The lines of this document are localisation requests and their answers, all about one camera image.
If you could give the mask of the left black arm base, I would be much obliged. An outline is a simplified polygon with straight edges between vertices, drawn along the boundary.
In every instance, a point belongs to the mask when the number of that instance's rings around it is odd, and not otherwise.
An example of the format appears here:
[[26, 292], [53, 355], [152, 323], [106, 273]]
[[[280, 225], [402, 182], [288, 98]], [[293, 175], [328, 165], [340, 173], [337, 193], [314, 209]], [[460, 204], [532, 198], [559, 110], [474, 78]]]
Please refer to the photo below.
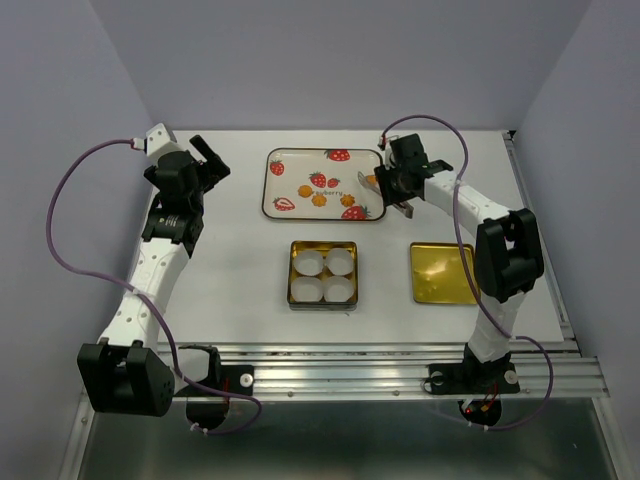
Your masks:
[[251, 365], [222, 366], [219, 378], [210, 373], [201, 383], [243, 398], [210, 396], [187, 385], [175, 398], [186, 400], [185, 415], [192, 431], [205, 436], [231, 434], [246, 429], [255, 421], [259, 408], [253, 401], [246, 400], [253, 396], [254, 368]]

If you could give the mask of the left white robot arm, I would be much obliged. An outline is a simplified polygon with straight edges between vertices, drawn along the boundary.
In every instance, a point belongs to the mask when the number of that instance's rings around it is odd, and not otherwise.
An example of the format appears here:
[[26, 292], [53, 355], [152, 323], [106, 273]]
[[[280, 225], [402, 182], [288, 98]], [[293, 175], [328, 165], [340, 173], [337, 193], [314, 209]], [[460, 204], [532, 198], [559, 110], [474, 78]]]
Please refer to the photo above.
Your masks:
[[138, 258], [119, 307], [94, 344], [81, 346], [78, 367], [100, 413], [160, 417], [172, 401], [175, 374], [157, 354], [173, 288], [204, 229], [204, 196], [229, 167], [199, 135], [187, 150], [154, 133], [144, 177], [157, 190], [142, 229]]

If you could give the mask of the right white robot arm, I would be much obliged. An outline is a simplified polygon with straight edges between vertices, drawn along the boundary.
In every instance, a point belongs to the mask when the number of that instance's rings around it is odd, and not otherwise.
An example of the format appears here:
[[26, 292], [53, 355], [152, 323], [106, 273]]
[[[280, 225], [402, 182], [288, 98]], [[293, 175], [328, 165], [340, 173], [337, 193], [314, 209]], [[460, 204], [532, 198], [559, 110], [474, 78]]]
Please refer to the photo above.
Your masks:
[[534, 213], [509, 209], [463, 180], [464, 170], [428, 158], [416, 134], [382, 138], [383, 165], [375, 170], [387, 206], [419, 198], [447, 213], [454, 233], [475, 238], [475, 257], [463, 271], [479, 308], [474, 331], [457, 364], [429, 366], [430, 393], [479, 394], [493, 386], [518, 391], [509, 342], [526, 294], [544, 273]]

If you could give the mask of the metal tongs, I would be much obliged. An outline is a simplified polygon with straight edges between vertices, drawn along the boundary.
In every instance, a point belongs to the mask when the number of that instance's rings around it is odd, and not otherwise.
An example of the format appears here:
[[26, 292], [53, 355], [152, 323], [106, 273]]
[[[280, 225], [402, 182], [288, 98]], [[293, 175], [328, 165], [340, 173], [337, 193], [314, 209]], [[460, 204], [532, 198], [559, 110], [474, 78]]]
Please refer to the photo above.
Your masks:
[[[358, 182], [360, 183], [360, 185], [362, 187], [364, 187], [367, 190], [370, 190], [372, 192], [374, 192], [376, 195], [381, 196], [380, 195], [380, 190], [377, 186], [373, 186], [370, 185], [366, 182], [365, 177], [367, 175], [365, 175], [363, 172], [359, 171], [357, 173], [357, 178], [358, 178]], [[414, 216], [414, 207], [409, 204], [407, 201], [404, 202], [400, 202], [399, 204], [392, 204], [392, 207], [395, 208], [397, 211], [401, 212], [402, 215], [407, 218], [407, 219], [412, 219]]]

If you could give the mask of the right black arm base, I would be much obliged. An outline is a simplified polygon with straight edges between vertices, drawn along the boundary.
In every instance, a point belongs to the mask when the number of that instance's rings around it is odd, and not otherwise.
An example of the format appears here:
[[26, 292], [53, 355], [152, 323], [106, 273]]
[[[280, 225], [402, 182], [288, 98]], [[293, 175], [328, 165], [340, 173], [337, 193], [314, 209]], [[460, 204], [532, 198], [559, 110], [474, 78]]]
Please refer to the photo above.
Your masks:
[[423, 389], [434, 396], [456, 397], [465, 420], [494, 427], [502, 415], [500, 396], [519, 393], [520, 384], [511, 362], [475, 364], [467, 359], [429, 365]]

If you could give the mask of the gold tin lid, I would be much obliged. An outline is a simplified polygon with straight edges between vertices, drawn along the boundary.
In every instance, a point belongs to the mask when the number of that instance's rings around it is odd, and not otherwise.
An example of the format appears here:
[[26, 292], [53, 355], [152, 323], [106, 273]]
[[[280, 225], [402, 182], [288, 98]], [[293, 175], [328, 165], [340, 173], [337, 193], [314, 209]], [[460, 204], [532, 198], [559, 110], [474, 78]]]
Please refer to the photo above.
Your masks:
[[410, 245], [413, 299], [419, 304], [475, 305], [455, 243]]

